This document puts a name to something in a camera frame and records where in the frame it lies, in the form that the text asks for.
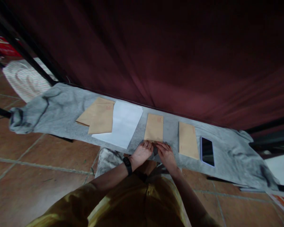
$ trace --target black wristband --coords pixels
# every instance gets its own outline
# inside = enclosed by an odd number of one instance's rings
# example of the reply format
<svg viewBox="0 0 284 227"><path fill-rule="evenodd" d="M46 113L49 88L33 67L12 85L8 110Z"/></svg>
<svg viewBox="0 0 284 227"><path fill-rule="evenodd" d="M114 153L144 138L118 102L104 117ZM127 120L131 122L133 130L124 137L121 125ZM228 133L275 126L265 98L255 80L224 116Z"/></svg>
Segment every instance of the black wristband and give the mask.
<svg viewBox="0 0 284 227"><path fill-rule="evenodd" d="M125 157L123 159L123 162L124 162L124 164L125 164L125 166L127 168L128 175L129 176L132 175L132 173L133 173L132 164L130 163L130 160L128 159L128 157Z"/></svg>

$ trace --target tiled floor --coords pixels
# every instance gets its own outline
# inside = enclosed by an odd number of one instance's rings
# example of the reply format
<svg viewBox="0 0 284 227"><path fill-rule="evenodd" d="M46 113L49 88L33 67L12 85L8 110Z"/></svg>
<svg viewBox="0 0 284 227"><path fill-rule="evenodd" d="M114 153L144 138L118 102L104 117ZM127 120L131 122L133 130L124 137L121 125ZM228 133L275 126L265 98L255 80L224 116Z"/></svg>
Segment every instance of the tiled floor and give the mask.
<svg viewBox="0 0 284 227"><path fill-rule="evenodd" d="M0 107L25 105L0 71ZM25 226L68 192L94 178L99 147L51 135L17 135L0 117L0 226ZM284 213L266 194L243 193L183 170L221 226L284 226Z"/></svg>

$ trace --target maroon curtain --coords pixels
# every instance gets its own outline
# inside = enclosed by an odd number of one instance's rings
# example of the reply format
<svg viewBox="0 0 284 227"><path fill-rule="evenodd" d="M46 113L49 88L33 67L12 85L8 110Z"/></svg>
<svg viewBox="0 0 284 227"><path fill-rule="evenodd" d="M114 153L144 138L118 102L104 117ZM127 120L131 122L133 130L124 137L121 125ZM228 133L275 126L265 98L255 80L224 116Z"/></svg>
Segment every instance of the maroon curtain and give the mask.
<svg viewBox="0 0 284 227"><path fill-rule="evenodd" d="M284 5L6 2L75 84L237 130L284 116Z"/></svg>

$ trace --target hand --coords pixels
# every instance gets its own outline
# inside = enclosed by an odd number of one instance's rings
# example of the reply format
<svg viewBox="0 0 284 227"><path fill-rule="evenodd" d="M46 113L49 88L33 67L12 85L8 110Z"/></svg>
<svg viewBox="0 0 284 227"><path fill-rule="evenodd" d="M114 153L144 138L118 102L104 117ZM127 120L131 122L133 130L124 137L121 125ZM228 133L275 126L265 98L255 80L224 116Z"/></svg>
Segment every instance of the hand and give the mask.
<svg viewBox="0 0 284 227"><path fill-rule="evenodd" d="M134 171L140 165L142 165L153 153L154 147L151 142L146 140L141 143L132 156L129 157L129 160L132 164L132 170Z"/></svg>
<svg viewBox="0 0 284 227"><path fill-rule="evenodd" d="M158 148L158 154L163 165L171 175L175 174L178 170L178 166L171 147L161 142L157 142L156 147Z"/></svg>

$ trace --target kraft paper envelope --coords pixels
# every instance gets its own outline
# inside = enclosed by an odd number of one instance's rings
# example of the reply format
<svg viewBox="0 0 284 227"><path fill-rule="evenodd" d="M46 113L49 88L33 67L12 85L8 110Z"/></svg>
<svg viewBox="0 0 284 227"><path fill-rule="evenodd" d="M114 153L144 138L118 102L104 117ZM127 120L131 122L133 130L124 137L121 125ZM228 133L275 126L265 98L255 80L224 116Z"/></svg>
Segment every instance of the kraft paper envelope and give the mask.
<svg viewBox="0 0 284 227"><path fill-rule="evenodd" d="M179 122L179 154L199 159L195 127Z"/></svg>
<svg viewBox="0 0 284 227"><path fill-rule="evenodd" d="M113 103L96 103L90 115L88 134L112 132Z"/></svg>
<svg viewBox="0 0 284 227"><path fill-rule="evenodd" d="M76 122L80 125L84 125L84 126L89 126L91 119L90 116L94 113L95 111L95 105L98 103L112 103L114 104L114 101L108 100L108 99L104 99L101 97L98 97L94 103L92 105L90 105L84 112L83 114L80 115L80 117L78 117L78 119L76 120Z"/></svg>
<svg viewBox="0 0 284 227"><path fill-rule="evenodd" d="M148 114L144 140L163 142L163 116Z"/></svg>

